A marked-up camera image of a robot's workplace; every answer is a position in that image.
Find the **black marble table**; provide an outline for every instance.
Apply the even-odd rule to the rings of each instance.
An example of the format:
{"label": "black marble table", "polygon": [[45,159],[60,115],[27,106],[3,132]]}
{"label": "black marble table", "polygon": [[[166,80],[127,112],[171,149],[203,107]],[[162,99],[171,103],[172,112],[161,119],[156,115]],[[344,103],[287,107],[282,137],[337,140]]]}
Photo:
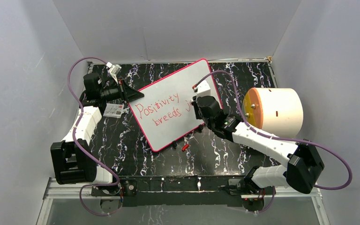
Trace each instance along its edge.
{"label": "black marble table", "polygon": [[[187,63],[123,64],[118,77],[138,90]],[[225,70],[233,75],[240,101],[252,87],[274,87],[266,62],[210,63],[211,70]],[[112,82],[104,65],[94,65],[93,72],[103,74],[106,83]],[[237,113],[234,90],[230,80],[215,75],[224,110]],[[181,147],[189,144],[187,150]],[[168,147],[152,152],[129,107],[120,119],[103,117],[90,142],[92,154],[115,169],[119,176],[223,176],[243,175],[255,165],[270,166],[277,163],[270,157],[247,146],[216,137],[206,127],[201,133],[193,132],[178,141],[177,149]]]}

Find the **white cylinder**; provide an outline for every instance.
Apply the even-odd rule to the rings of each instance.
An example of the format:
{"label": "white cylinder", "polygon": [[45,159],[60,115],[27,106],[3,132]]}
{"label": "white cylinder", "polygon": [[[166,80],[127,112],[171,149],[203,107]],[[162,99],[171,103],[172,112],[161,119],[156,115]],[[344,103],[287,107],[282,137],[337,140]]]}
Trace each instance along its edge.
{"label": "white cylinder", "polygon": [[303,124],[303,107],[290,88],[251,88],[243,102],[248,121],[279,137],[295,137]]}

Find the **white wall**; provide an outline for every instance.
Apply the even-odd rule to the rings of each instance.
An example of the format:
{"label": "white wall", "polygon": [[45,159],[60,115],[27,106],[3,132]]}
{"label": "white wall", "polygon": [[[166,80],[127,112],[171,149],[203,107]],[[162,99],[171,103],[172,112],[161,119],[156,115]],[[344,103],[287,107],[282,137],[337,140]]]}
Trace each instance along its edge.
{"label": "white wall", "polygon": [[76,111],[67,72],[81,57],[51,0],[0,0],[0,225],[36,223],[54,175],[50,145]]}
{"label": "white wall", "polygon": [[[322,191],[331,224],[360,224],[360,1],[302,1],[273,62],[279,87],[295,89],[303,103],[300,137],[332,147],[353,170],[348,188]],[[343,184],[344,166],[321,156],[319,184]]]}
{"label": "white wall", "polygon": [[300,0],[53,0],[85,56],[116,62],[272,56]]}

